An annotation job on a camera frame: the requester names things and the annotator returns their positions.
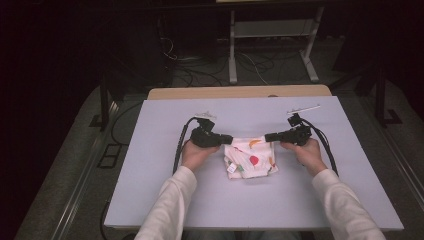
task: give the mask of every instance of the table leg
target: table leg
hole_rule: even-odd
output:
[[[230,84],[237,84],[237,69],[236,59],[234,57],[234,11],[231,11],[231,25],[230,25],[230,58],[228,59],[228,69],[230,72]]]
[[[311,54],[312,46],[314,45],[315,37],[318,32],[318,28],[319,28],[319,24],[320,24],[323,12],[324,12],[324,7],[319,7],[311,27],[311,32],[308,38],[308,45],[306,45],[306,48],[300,52],[300,56],[302,57],[303,64],[305,65],[309,78],[311,79],[311,82],[313,83],[317,83],[319,81],[319,78],[317,73],[315,72],[314,66],[312,65],[309,55]]]

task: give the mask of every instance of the wrist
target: wrist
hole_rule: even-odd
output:
[[[327,166],[325,166],[324,163],[317,164],[311,168],[308,169],[309,174],[311,174],[312,177],[315,177],[318,173],[324,171],[327,169]]]

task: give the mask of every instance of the white tabletop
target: white tabletop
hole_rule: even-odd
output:
[[[358,195],[383,230],[403,229],[337,97],[276,97],[195,100],[147,100],[143,103],[119,180],[105,219],[115,228],[138,228],[172,175],[183,125],[196,113],[218,118],[213,132],[258,137],[290,128],[287,111],[301,113],[330,142],[340,178]],[[190,124],[191,130],[197,127]],[[229,180],[223,147],[196,173],[198,186],[186,228],[313,230],[329,227],[311,185],[311,177],[292,152],[276,147],[279,171],[262,178]],[[330,166],[322,149],[324,161]]]

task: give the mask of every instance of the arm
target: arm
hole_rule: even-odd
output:
[[[181,239],[191,196],[196,189],[196,171],[216,148],[199,148],[191,141],[184,145],[182,166],[163,184],[158,200],[141,226],[136,240]]]
[[[299,162],[314,177],[312,184],[324,206],[335,239],[385,239],[355,193],[332,170],[327,169],[317,140],[309,139],[302,147],[291,143],[281,143],[281,146],[293,150]]]

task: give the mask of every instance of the white cloth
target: white cloth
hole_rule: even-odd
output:
[[[312,184],[323,203],[336,240],[385,239],[353,191],[332,170],[321,171]],[[135,239],[180,240],[184,217],[196,185],[193,172],[180,166],[163,184],[157,202]]]
[[[275,164],[274,143],[265,137],[233,138],[225,145],[224,162],[228,178],[264,177],[278,171]]]

